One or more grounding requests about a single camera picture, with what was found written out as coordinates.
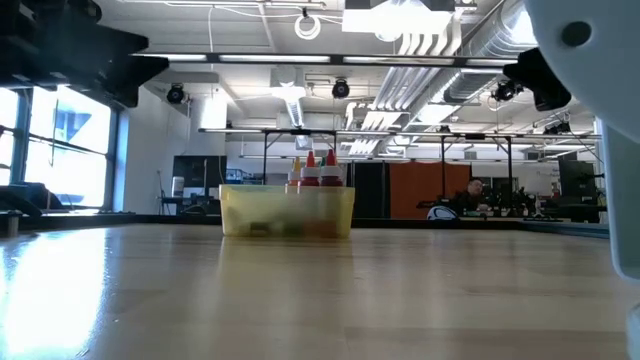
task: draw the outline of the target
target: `person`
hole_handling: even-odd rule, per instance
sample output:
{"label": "person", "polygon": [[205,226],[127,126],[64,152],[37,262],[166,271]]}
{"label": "person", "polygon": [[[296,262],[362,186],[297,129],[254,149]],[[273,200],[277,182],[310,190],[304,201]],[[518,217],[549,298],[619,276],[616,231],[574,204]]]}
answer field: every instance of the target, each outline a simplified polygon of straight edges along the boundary
{"label": "person", "polygon": [[467,190],[457,193],[447,206],[458,216],[463,216],[465,211],[486,211],[488,206],[481,203],[483,186],[482,180],[472,178],[467,184]]}

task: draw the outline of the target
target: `yellow plastic bin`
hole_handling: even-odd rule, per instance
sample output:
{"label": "yellow plastic bin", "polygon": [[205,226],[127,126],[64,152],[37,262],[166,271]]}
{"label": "yellow plastic bin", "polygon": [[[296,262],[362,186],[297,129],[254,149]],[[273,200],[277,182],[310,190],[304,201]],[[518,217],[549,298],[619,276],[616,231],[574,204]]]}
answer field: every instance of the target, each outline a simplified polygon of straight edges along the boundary
{"label": "yellow plastic bin", "polygon": [[225,236],[347,238],[355,189],[220,186]]}

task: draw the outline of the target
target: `window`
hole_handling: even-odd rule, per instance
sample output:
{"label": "window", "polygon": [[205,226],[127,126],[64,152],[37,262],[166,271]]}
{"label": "window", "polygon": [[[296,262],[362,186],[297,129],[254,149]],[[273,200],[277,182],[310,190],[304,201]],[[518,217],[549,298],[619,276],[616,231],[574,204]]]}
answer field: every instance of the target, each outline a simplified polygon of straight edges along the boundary
{"label": "window", "polygon": [[25,181],[44,183],[65,205],[101,207],[111,109],[59,86],[35,88]]}
{"label": "window", "polygon": [[13,129],[18,115],[18,94],[0,88],[0,125],[8,130],[0,136],[0,185],[9,184],[13,158]]}

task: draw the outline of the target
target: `ceiling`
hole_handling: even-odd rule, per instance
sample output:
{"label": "ceiling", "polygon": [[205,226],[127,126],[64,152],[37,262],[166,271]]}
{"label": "ceiling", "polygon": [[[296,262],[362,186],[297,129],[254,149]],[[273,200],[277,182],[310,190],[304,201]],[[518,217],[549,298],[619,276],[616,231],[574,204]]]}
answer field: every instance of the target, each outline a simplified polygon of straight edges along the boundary
{"label": "ceiling", "polygon": [[[202,7],[172,7],[165,4],[127,3],[118,0],[96,0],[103,10],[101,24],[145,35],[153,52],[279,52],[279,53],[341,53],[341,54],[393,54],[397,53],[400,40],[386,43],[373,34],[342,33],[338,24],[322,21],[320,34],[314,40],[302,40],[294,33],[296,17],[268,18],[268,31],[273,46],[269,44],[267,29],[262,19],[235,14],[224,9]],[[329,16],[340,16],[344,0],[324,0]],[[463,36],[492,9],[498,0],[477,0],[478,10],[462,19]],[[255,8],[239,9],[257,15]],[[296,9],[271,9],[273,15],[298,14]],[[252,119],[275,119],[279,112],[286,112],[284,101],[270,96],[270,65],[172,65],[169,70],[179,78],[181,73],[219,75],[230,95],[235,98],[238,111],[230,111],[234,125],[250,123]],[[345,77],[351,87],[350,98],[372,98],[377,94],[388,68],[356,66],[302,66],[308,86],[307,97],[301,100],[305,112],[324,112],[344,115],[347,101],[333,100],[331,88],[337,77]],[[157,88],[168,88],[169,83],[152,80]],[[212,84],[185,83],[191,96],[208,96]],[[533,106],[532,94],[525,92],[513,102],[495,111],[488,92],[481,94],[471,106],[462,107],[447,122],[453,131],[526,131],[531,124],[553,114],[539,113]],[[577,101],[570,104],[574,131],[593,128],[593,116]]]}

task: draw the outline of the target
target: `wooden table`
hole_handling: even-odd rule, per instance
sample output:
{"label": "wooden table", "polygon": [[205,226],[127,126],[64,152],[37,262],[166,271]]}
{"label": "wooden table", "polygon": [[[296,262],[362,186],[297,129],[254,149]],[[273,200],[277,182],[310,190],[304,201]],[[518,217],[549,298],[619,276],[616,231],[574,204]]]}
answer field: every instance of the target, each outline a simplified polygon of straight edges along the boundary
{"label": "wooden table", "polygon": [[462,230],[223,239],[131,225],[0,243],[0,357],[625,359],[607,241]]}

